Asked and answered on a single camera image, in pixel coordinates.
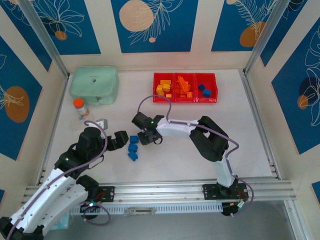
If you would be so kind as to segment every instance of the plastic bottle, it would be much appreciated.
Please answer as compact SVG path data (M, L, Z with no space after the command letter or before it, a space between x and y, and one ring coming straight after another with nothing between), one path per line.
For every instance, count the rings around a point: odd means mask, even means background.
M81 117L89 115L89 110L88 110L87 106L85 105L85 101L83 99L76 98L73 101L73 105L78 110L78 113L80 114Z

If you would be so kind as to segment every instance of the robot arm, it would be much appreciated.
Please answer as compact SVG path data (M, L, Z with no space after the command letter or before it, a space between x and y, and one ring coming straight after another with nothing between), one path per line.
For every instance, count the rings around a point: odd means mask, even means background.
M141 112L138 112L133 118L132 123L142 131L138 133L138 137L142 145L150 143L160 143L163 137L173 136L191 139L199 153L214 165L217 182L221 185L221 189L231 189L237 181L231 175L225 154L229 148L228 140L218 136L212 132L209 136L205 136L208 130L200 126L205 126L214 130L226 137L228 135L209 117L203 116L200 120L184 121L184 120L167 120L163 115L157 115L154 119L147 117Z
M99 120L97 123L102 128L107 128L106 120ZM115 139L112 139L111 136L107 137L107 151L122 148L129 140L126 131L118 131L114 135ZM78 142L72 144L65 153L61 154L49 177L32 198L11 218L2 217L0 219L2 236L7 239L11 228L20 219L10 237L11 240L42 240L51 227L74 206L87 199L93 199L98 194L99 184L87 175L79 177L89 166L62 176L50 187L48 183L66 171L88 163L99 155L104 149L105 141L101 131L93 124L85 128L80 134ZM22 217L22 213L39 193L42 193L41 196Z

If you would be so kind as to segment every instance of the floor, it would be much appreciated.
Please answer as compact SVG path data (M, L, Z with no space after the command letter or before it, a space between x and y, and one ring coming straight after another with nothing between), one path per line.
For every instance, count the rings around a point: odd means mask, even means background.
M238 70L201 72L215 73L218 86L217 103L174 103L170 118L198 120L202 116L209 116L229 137L240 144L239 150L230 155L233 172L241 177L271 176L268 159ZM119 72L120 87L115 103L89 106L90 118L107 119L108 135L120 130L136 135L140 130L131 120L137 113L141 100L152 93L153 74L153 71ZM141 112L153 118L155 115L165 115L168 107L166 103L153 103L150 98L142 105ZM79 134L85 128L77 114L67 89L46 163L48 170L45 177L50 174L60 154L78 141ZM161 145L139 145L139 158L136 162L131 161L127 154L127 146L106 152L102 164L84 173L99 183L192 181L217 177L212 163L202 158L188 139L166 137Z
M105 221L105 215L96 222ZM92 226L74 217L67 230L52 230L44 240L293 240L281 201L254 202L232 217L221 213L112 215L108 226Z

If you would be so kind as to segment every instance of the green pouch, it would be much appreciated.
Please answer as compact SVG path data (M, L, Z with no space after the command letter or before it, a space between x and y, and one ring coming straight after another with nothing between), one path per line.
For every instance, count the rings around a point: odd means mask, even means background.
M73 75L70 94L89 105L113 104L118 95L119 77L114 66L81 66Z

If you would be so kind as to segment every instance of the red container compartment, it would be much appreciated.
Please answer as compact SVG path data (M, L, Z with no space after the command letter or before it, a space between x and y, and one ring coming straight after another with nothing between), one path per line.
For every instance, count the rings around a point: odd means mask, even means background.
M153 94L157 95L157 86L160 84L160 80L171 80L171 88L170 91L164 92L164 96L166 94L171 94L172 97L169 98L172 103L176 101L175 98L175 89L176 89L176 80L175 80L174 73L162 73L162 72L155 72L153 75ZM167 103L168 101L165 100L163 97L154 96L153 97L154 103Z
M218 100L218 87L216 83L216 76L214 73L195 73L196 77L196 92L197 103L216 103ZM203 91L198 89L199 85L205 85L205 89L211 90L211 96L203 96Z
M180 94L180 85L177 82L178 77L181 76L185 81L190 85L190 92L192 92L192 97L181 97ZM194 103L196 101L196 93L197 93L197 83L196 83L196 75L194 73L174 73L174 81L175 81L175 102L176 103Z

